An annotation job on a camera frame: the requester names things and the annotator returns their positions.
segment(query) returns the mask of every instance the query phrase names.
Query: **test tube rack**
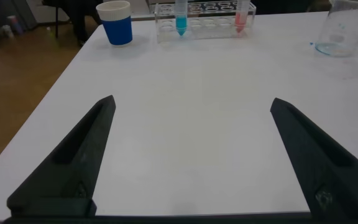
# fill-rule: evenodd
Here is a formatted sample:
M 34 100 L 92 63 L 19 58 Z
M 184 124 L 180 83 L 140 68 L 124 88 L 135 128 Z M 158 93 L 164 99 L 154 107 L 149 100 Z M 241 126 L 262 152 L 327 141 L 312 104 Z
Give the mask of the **test tube rack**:
M 156 4 L 154 15 L 157 41 L 243 38 L 250 34 L 256 7 L 250 3 L 245 29 L 236 31 L 234 25 L 237 0 L 188 3 L 187 29 L 180 36 L 175 27 L 175 4 Z

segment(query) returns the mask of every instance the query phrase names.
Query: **test tube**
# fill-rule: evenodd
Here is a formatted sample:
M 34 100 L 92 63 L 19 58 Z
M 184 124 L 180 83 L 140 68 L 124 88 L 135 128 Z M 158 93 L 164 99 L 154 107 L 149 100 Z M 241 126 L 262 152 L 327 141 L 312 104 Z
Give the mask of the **test tube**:
M 247 24 L 249 3 L 250 0 L 237 0 L 236 20 L 234 21 L 237 33 L 244 30 Z
M 183 36 L 187 28 L 187 0 L 175 0 L 175 18 L 177 31 Z

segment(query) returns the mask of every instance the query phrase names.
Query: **wooden floor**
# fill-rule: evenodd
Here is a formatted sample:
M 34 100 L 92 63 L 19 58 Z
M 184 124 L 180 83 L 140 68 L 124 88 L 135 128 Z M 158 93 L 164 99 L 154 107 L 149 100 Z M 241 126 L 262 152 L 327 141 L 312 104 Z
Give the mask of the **wooden floor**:
M 97 26 L 86 23 L 91 34 Z M 58 42 L 45 26 L 15 40 L 0 37 L 0 153 L 79 49 L 71 24 L 59 26 Z

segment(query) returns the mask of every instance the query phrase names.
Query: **white table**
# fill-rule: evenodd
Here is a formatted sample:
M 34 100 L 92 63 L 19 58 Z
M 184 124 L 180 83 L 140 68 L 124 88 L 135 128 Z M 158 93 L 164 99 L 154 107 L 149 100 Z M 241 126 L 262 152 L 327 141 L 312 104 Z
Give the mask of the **white table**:
M 325 17 L 257 16 L 248 39 L 161 45 L 154 21 L 134 22 L 125 48 L 99 27 L 0 155 L 0 220 L 8 196 L 110 94 L 98 215 L 308 211 L 269 109 L 275 97 L 293 103 L 358 158 L 358 54 L 315 52 Z

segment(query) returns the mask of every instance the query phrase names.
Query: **paper cup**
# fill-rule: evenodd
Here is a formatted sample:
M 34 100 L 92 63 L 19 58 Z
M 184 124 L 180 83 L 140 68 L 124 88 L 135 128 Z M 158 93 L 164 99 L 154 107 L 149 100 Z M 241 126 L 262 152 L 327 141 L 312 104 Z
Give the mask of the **paper cup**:
M 132 41 L 131 4 L 110 1 L 96 6 L 110 44 L 125 45 Z

